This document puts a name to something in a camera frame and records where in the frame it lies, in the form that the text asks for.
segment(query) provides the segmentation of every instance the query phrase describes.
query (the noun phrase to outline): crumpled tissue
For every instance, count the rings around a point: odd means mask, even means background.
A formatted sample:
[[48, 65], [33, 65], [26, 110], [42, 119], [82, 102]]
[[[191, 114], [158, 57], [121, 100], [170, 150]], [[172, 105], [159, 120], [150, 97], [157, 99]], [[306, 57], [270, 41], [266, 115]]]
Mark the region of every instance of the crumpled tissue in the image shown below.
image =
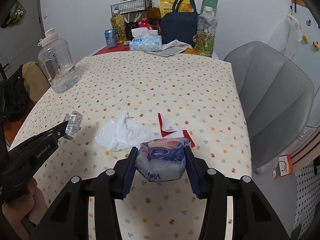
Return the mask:
[[95, 137], [99, 146], [109, 151], [130, 151], [132, 147], [140, 149], [140, 144], [161, 138], [143, 124], [131, 120], [124, 111], [118, 122], [110, 120]]

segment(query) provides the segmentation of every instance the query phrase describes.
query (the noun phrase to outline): fridge magnet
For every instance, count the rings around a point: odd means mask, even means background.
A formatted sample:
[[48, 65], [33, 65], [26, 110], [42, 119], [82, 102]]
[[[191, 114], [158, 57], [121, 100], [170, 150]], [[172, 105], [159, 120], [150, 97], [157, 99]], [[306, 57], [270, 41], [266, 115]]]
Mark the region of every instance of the fridge magnet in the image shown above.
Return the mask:
[[315, 47], [316, 50], [319, 49], [319, 45], [317, 41], [313, 41], [312, 45]]
[[305, 42], [305, 43], [308, 43], [309, 39], [306, 35], [302, 35], [302, 40]]

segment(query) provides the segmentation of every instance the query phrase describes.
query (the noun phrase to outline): small box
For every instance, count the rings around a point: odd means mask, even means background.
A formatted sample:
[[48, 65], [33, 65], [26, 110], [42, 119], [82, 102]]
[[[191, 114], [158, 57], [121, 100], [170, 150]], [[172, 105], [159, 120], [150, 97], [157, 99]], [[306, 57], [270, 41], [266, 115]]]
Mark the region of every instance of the small box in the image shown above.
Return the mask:
[[272, 172], [273, 179], [278, 179], [285, 175], [293, 173], [291, 158], [289, 155], [287, 156], [279, 156], [279, 163], [276, 169]]

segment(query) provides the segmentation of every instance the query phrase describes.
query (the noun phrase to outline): floral tablecloth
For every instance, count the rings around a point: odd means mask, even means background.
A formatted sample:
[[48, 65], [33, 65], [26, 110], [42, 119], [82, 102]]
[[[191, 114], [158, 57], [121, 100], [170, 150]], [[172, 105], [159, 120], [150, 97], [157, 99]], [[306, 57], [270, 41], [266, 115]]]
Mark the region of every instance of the floral tablecloth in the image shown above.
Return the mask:
[[[12, 145], [62, 122], [66, 113], [82, 113], [76, 140], [60, 139], [59, 149], [35, 175], [48, 206], [73, 176], [95, 177], [126, 157], [126, 152], [99, 147], [94, 139], [123, 111], [156, 134], [161, 113], [188, 130], [196, 144], [194, 155], [209, 167], [233, 178], [251, 175], [248, 132], [230, 63], [129, 51], [85, 57], [77, 67], [77, 85], [62, 94], [49, 89]], [[93, 202], [90, 198], [90, 239], [95, 239]], [[205, 204], [192, 193], [186, 173], [179, 180], [150, 183], [136, 172], [130, 194], [116, 201], [122, 238], [198, 239]], [[232, 210], [228, 199], [226, 239], [232, 236]]]

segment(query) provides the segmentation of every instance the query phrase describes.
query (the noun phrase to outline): white bottle cap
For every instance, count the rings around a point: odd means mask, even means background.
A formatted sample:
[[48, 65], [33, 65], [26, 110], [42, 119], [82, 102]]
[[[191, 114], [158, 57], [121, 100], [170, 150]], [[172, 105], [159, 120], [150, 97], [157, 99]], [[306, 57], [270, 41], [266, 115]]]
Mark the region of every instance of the white bottle cap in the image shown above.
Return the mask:
[[55, 32], [54, 28], [46, 31], [45, 38], [40, 39], [40, 42], [38, 43], [38, 46], [44, 47], [45, 45], [49, 44], [50, 42], [56, 41], [59, 38], [58, 33]]
[[213, 12], [213, 8], [212, 8], [212, 7], [209, 7], [209, 6], [205, 6], [205, 7], [204, 7], [204, 10], [205, 10], [205, 11], [209, 11], [209, 12]]

